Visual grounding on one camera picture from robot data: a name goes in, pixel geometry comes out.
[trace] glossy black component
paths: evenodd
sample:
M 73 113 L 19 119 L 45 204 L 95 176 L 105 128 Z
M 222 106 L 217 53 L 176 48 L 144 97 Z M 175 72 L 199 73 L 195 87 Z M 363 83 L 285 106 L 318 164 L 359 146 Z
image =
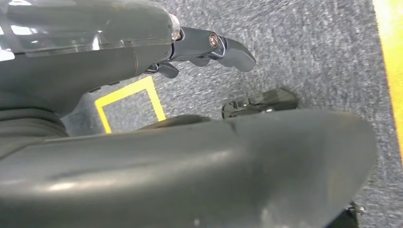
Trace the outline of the glossy black component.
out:
M 262 94 L 232 101 L 222 108 L 224 119 L 240 115 L 271 113 L 288 109 L 296 109 L 297 97 L 284 89 L 274 89 Z

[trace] gray carpet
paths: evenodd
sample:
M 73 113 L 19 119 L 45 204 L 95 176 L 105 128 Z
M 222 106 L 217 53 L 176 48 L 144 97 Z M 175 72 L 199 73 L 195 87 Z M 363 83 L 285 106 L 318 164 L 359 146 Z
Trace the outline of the gray carpet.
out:
M 366 207 L 363 227 L 403 227 L 403 172 L 390 97 L 370 0 L 160 0 L 182 25 L 210 29 L 242 41 L 258 64 L 249 73 L 216 63 L 180 63 L 176 79 L 154 75 L 167 117 L 220 118 L 232 98 L 276 87 L 295 92 L 301 108 L 344 110 L 373 123 L 378 166 L 356 199 Z M 64 119 L 72 135 L 103 132 L 94 100 L 138 80 L 86 95 Z M 156 121 L 145 92 L 105 107 L 114 132 Z

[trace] yellow tape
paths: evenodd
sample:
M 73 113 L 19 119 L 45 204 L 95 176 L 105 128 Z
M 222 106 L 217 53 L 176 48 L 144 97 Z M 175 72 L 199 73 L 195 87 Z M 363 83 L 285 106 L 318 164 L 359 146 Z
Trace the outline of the yellow tape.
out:
M 403 1 L 374 0 L 403 163 Z
M 166 119 L 160 99 L 158 98 L 157 95 L 157 91 L 155 90 L 153 78 L 151 76 L 148 76 L 134 83 L 131 83 L 130 85 L 127 85 L 119 90 L 116 90 L 113 93 L 101 97 L 95 101 L 95 107 L 99 113 L 99 116 L 101 117 L 101 122 L 102 125 L 104 126 L 106 133 L 111 133 L 112 130 L 109 125 L 108 119 L 105 115 L 104 106 L 109 105 L 118 100 L 121 100 L 130 95 L 133 95 L 135 93 L 141 92 L 143 90 L 146 90 L 148 96 L 150 97 L 151 104 L 153 105 L 158 121 Z

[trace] metal screw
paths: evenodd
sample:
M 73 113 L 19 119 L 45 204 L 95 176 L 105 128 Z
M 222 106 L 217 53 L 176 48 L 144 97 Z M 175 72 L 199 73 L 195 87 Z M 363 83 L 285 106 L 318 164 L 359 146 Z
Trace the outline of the metal screw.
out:
M 358 210 L 360 211 L 360 214 L 365 213 L 365 207 L 359 207 Z
M 212 46 L 213 48 L 218 47 L 219 38 L 218 38 L 217 34 L 211 33 L 210 37 L 209 37 L 209 40 L 210 40 L 210 46 Z

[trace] dark gray plastic cover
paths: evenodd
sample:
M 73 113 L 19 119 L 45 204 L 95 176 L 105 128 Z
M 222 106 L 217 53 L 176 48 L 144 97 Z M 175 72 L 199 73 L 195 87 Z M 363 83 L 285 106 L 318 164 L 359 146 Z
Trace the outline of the dark gray plastic cover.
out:
M 175 16 L 145 0 L 0 0 L 0 7 L 0 61 L 170 44 L 180 29 Z

